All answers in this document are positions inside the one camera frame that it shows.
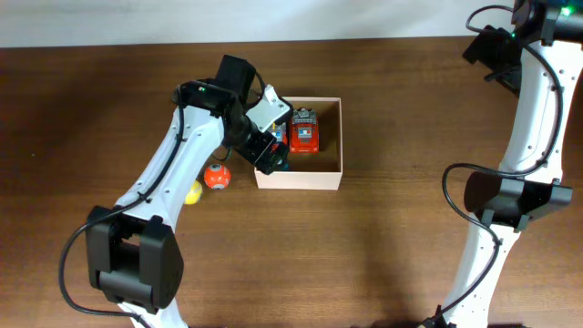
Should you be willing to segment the red truck with yellow crane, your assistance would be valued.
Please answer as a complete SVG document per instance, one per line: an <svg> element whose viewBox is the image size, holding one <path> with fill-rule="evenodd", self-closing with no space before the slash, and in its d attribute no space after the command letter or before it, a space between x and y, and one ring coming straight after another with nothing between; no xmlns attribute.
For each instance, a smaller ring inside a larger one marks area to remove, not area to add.
<svg viewBox="0 0 583 328"><path fill-rule="evenodd" d="M273 123L269 129L269 132L275 137L275 141L271 146L271 150L275 151L279 146L284 145L288 147L288 129L286 123L276 124Z"/></svg>

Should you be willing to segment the red toy fire truck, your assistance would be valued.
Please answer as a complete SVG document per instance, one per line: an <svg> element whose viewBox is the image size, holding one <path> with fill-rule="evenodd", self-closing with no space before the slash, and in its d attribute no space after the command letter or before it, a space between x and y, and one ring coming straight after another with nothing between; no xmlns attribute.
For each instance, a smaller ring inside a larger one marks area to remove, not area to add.
<svg viewBox="0 0 583 328"><path fill-rule="evenodd" d="M316 112L311 108L293 111L290 127L291 153L318 153L319 126Z"/></svg>

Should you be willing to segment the orange-red toy ball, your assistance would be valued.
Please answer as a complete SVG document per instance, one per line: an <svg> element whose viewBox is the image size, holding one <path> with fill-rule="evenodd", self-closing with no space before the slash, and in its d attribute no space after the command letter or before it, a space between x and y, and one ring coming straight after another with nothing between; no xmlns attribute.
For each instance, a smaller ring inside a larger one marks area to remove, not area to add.
<svg viewBox="0 0 583 328"><path fill-rule="evenodd" d="M204 171L204 182L212 190L224 190L231 182L230 170L222 164L210 164Z"/></svg>

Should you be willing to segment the yellow toy ball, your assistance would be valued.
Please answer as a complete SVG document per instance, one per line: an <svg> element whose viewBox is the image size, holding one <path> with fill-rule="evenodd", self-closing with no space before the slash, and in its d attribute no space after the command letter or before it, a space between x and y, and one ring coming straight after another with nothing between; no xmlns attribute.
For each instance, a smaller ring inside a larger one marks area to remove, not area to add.
<svg viewBox="0 0 583 328"><path fill-rule="evenodd" d="M195 180L193 182L193 184L191 185L188 193L185 196L184 204L185 205L193 205L193 204L198 203L201 199L202 193L203 193L203 188L202 188L201 184L197 180Z"/></svg>

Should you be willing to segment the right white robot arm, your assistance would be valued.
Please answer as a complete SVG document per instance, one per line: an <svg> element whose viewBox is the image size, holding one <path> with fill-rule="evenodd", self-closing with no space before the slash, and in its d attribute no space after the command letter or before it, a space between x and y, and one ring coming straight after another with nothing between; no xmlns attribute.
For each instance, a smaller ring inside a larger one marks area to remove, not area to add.
<svg viewBox="0 0 583 328"><path fill-rule="evenodd" d="M455 282L424 327L486 327L506 258L534 220L566 208L573 196L562 185L562 150L568 113L582 73L582 4L520 0L509 7L513 30L466 28L476 38L463 54L490 69L518 97L506 153L497 169L471 170L464 205L454 211L469 223Z"/></svg>

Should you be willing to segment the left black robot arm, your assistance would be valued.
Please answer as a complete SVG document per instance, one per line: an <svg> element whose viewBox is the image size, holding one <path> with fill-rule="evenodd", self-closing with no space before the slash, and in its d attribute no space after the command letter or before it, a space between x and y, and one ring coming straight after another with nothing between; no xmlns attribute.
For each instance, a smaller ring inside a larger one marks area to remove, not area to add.
<svg viewBox="0 0 583 328"><path fill-rule="evenodd" d="M137 327L183 327L176 294L184 261L175 236L179 213L212 153L224 146L269 175L288 149L268 127L292 114L248 61L224 56L215 77L179 85L169 130L134 185L111 209L96 206L83 232L90 285ZM248 100L261 83L257 100Z"/></svg>

